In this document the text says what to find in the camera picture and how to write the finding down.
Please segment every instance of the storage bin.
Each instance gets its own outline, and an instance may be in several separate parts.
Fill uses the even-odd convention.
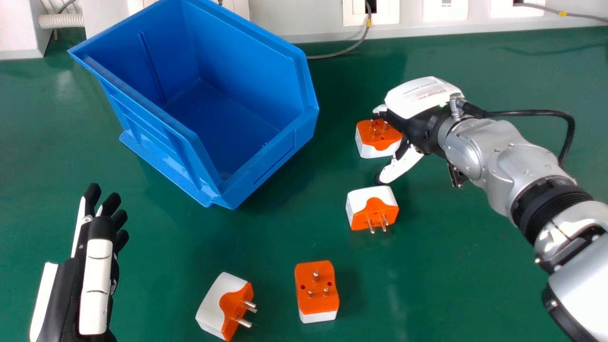
[[[122,141],[205,207],[235,209],[311,139],[306,56],[209,0],[162,0],[69,50]]]

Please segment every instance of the orange and white plug adapter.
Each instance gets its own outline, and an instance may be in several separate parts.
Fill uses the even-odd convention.
[[[340,298],[334,266],[329,260],[304,262],[295,266],[295,293],[302,323],[336,319]]]
[[[395,222],[399,206],[390,186],[373,186],[349,192],[346,213],[351,230],[369,229],[374,234],[377,227],[386,232]]]
[[[257,312],[254,288],[251,283],[232,274],[223,272],[219,275],[196,312],[196,321],[203,330],[230,341],[242,325],[251,327],[251,322],[243,319],[247,311]]]
[[[357,123],[354,140],[361,158],[392,156],[401,143],[401,133],[383,119]]]

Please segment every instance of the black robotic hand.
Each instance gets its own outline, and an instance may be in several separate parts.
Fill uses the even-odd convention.
[[[80,199],[71,257],[44,266],[30,327],[30,342],[114,342],[112,295],[119,281],[118,253],[129,240],[127,221],[110,196],[95,211],[102,190],[93,183]]]

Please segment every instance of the silver robotic arm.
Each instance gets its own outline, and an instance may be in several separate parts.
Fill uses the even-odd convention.
[[[435,77],[398,86],[378,108],[374,116],[404,139],[376,183],[393,181],[422,155],[444,158],[455,187],[471,180],[482,188],[490,206],[534,246],[535,262],[549,274],[542,300],[562,330],[574,341],[608,341],[608,206],[594,201],[561,167],[574,133],[572,117],[555,111],[489,113]],[[494,120],[498,114],[566,119],[560,157],[525,140],[509,122]]]

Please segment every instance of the metal prong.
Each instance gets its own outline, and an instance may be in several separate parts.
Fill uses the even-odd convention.
[[[257,306],[257,305],[255,305],[254,303],[252,303],[250,301],[243,301],[243,304],[245,304],[246,306],[248,306],[248,307],[250,307],[252,309],[255,309],[255,307]]]
[[[374,226],[372,225],[370,220],[367,220],[367,225],[370,227],[370,232],[372,234],[376,234],[376,230],[374,229]]]
[[[242,319],[242,318],[237,318],[237,319],[235,319],[235,321],[237,321],[238,324],[241,324],[245,328],[251,328],[251,326],[253,325],[253,324],[251,324],[250,321],[247,321],[247,320]]]

